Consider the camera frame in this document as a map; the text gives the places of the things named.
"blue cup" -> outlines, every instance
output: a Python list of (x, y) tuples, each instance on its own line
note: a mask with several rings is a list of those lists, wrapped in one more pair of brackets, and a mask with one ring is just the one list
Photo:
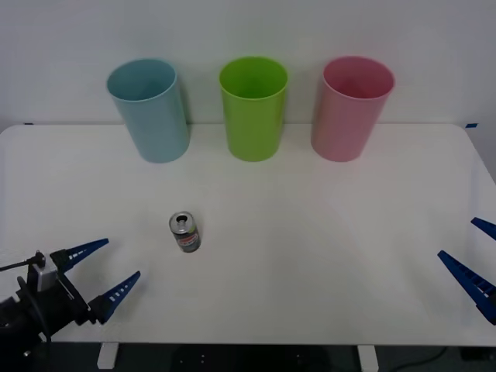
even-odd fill
[(166, 163), (186, 152), (189, 132), (170, 64), (133, 60), (110, 74), (107, 89), (145, 160)]

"can lid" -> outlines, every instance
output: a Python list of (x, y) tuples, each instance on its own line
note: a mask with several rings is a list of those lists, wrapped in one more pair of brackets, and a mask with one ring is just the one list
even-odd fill
[(188, 212), (174, 213), (169, 219), (170, 230), (175, 234), (185, 234), (193, 230), (195, 223)]

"white wall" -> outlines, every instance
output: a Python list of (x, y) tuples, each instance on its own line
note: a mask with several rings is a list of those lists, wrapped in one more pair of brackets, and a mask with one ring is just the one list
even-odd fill
[(118, 120), (105, 79), (137, 57), (171, 60), (190, 119), (219, 121), (220, 67), (265, 54), (307, 122), (324, 63), (364, 54), (397, 75), (382, 121), (492, 124), (495, 37), (495, 0), (2, 0), (0, 121)]

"plastic cup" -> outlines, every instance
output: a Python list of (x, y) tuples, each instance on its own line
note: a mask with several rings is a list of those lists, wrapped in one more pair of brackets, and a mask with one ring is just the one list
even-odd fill
[(165, 163), (188, 149), (177, 74), (169, 63), (143, 59), (123, 64), (108, 77), (107, 89), (145, 160)]
[(272, 157), (284, 117), (284, 67), (265, 57), (243, 57), (224, 66), (219, 82), (229, 151), (245, 161)]
[(365, 57), (340, 57), (324, 69), (312, 146), (333, 161), (358, 158), (394, 87), (394, 75)]

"pink cup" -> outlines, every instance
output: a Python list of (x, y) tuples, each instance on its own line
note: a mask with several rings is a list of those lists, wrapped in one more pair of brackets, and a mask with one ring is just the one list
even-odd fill
[(394, 75), (365, 57), (340, 57), (324, 69), (312, 146), (327, 160), (350, 161), (362, 153), (394, 87)]

